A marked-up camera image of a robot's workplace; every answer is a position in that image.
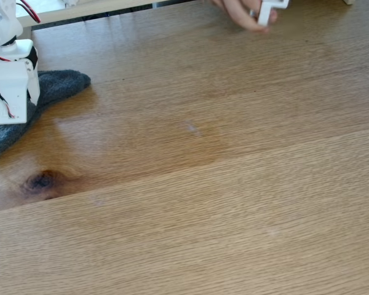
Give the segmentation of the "person's hand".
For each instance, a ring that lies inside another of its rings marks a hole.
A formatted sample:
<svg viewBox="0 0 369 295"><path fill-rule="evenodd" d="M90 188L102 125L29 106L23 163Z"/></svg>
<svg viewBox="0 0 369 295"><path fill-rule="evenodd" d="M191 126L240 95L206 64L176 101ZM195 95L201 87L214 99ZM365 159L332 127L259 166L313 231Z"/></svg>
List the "person's hand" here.
<svg viewBox="0 0 369 295"><path fill-rule="evenodd" d="M258 24L255 17L250 15L254 11L256 15L261 9L260 0L211 0L211 4L224 11L231 20L241 28L253 33L267 33L269 28Z"/></svg>

